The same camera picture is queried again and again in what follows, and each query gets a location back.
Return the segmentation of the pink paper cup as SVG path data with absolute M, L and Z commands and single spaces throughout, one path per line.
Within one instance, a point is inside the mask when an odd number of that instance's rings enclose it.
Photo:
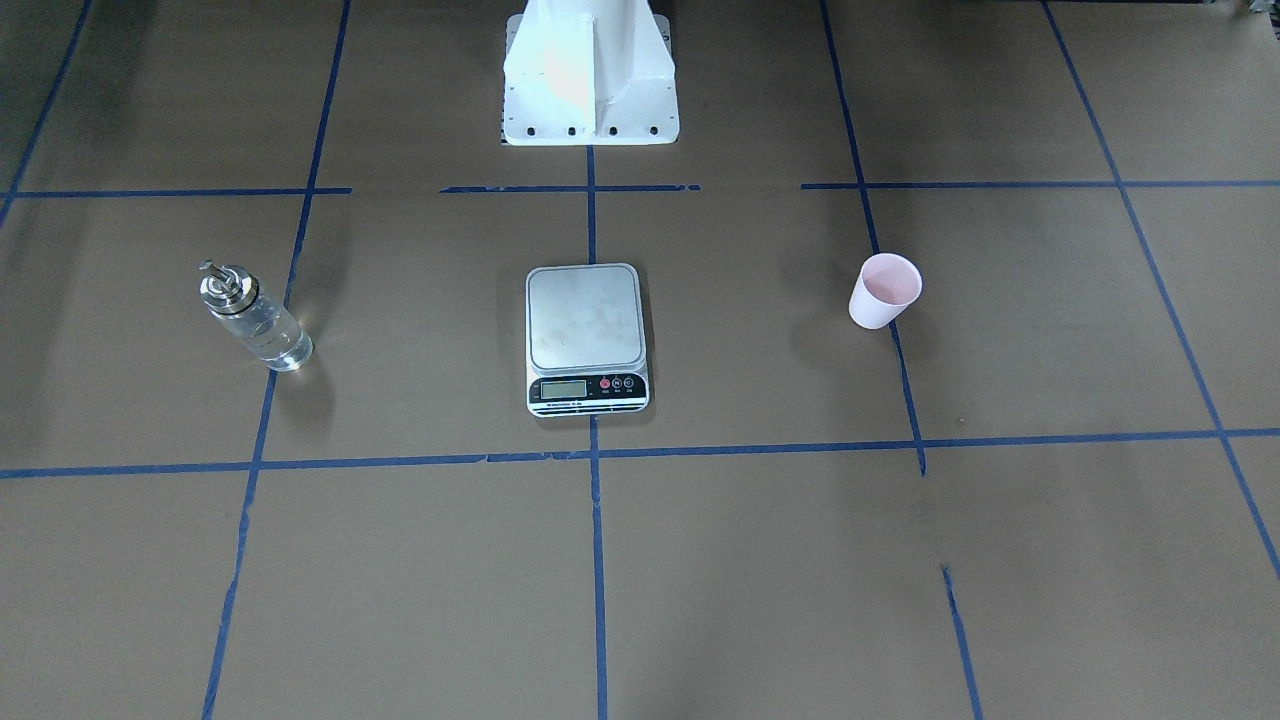
M 911 260 L 895 252 L 874 254 L 861 264 L 847 313 L 864 329 L 884 328 L 922 296 L 923 287 Z

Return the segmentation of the clear glass sauce bottle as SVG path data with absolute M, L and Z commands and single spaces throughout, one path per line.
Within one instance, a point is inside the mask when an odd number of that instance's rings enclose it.
M 255 274 L 212 259 L 200 263 L 198 272 L 204 306 L 257 360 L 274 372 L 296 372 L 311 359 L 310 334 Z

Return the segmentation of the silver digital kitchen scale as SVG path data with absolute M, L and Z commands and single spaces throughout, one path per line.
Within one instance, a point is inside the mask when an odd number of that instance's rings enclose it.
M 645 316 L 632 265 L 538 266 L 525 279 L 524 316 L 526 407 L 534 416 L 648 409 Z

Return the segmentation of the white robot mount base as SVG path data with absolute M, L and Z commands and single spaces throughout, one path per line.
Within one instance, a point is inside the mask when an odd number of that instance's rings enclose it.
M 648 1 L 527 1 L 506 22 L 500 137 L 511 146 L 678 141 L 669 18 Z

